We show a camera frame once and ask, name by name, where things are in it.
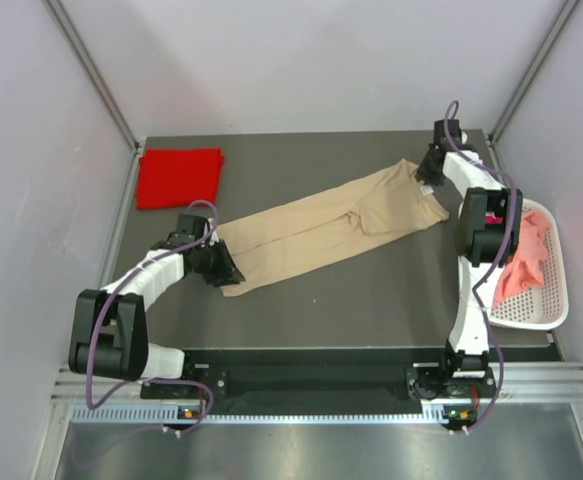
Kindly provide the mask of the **beige t shirt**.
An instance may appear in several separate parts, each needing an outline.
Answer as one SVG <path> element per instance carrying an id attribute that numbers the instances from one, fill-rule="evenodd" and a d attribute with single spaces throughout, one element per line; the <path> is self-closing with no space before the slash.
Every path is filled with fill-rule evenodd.
<path id="1" fill-rule="evenodd" d="M 245 277 L 225 297 L 309 273 L 449 218 L 405 159 L 371 175 L 261 211 L 218 228 Z"/>

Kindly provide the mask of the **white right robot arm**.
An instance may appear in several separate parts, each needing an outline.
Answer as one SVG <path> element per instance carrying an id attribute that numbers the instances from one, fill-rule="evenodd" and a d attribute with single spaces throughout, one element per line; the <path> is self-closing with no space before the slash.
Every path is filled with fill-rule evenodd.
<path id="1" fill-rule="evenodd" d="M 427 187 L 450 181 L 462 196 L 454 234 L 459 305 L 438 370 L 440 388 L 458 396 L 473 384 L 491 382 L 489 314 L 499 275 L 518 247 L 523 195 L 497 179 L 456 119 L 434 123 L 433 140 L 416 171 Z"/>

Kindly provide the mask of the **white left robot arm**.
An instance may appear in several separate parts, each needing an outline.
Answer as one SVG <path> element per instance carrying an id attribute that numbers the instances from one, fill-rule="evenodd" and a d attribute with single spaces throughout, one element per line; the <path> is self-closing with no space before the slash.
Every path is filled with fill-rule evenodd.
<path id="1" fill-rule="evenodd" d="M 189 274 L 212 287 L 245 281 L 215 227 L 212 218 L 181 214 L 176 230 L 122 278 L 99 290 L 82 291 L 76 301 L 69 369 L 123 381 L 163 379 L 174 395 L 191 394 L 197 387 L 196 370 L 185 364 L 183 351 L 149 342 L 146 316 L 162 294 Z"/>

